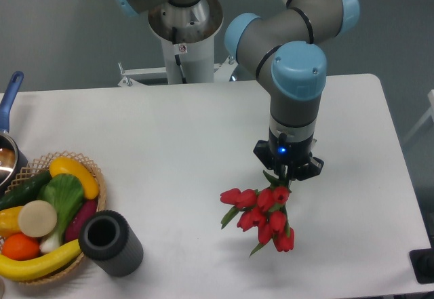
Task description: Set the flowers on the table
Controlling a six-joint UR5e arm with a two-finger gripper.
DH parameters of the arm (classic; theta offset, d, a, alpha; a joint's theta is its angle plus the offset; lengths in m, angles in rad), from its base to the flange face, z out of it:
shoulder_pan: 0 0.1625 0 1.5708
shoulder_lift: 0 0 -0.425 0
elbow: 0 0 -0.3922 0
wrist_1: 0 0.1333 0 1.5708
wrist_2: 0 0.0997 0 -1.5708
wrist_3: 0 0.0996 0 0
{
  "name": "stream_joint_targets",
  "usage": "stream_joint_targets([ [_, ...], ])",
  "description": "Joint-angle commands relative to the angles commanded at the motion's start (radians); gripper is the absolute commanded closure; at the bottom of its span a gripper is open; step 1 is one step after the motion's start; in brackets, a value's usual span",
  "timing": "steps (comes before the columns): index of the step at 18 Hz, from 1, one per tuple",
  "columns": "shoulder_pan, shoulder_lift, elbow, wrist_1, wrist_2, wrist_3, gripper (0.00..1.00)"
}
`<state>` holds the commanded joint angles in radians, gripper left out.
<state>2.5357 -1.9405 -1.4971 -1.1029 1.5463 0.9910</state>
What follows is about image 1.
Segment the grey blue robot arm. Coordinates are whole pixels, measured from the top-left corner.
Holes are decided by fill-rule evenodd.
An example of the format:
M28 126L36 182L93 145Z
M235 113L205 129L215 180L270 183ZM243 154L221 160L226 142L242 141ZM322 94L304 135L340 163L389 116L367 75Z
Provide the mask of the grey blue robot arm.
M218 0L116 0L128 16L147 13L163 50L171 84L212 82L214 37L223 22ZM320 174L313 156L314 130L326 84L323 41L353 28L358 0L283 0L285 9L263 19L244 13L229 24L224 45L234 61L269 93L269 137L254 153L280 182Z

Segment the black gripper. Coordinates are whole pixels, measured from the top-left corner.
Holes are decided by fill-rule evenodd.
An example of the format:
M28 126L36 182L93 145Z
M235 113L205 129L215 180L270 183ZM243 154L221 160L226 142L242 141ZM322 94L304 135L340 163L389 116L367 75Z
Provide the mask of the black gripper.
M323 160L311 152L315 139L309 136L300 142L292 142L288 134L276 137L269 132L268 140L259 140L254 154L279 180L307 180L320 175Z

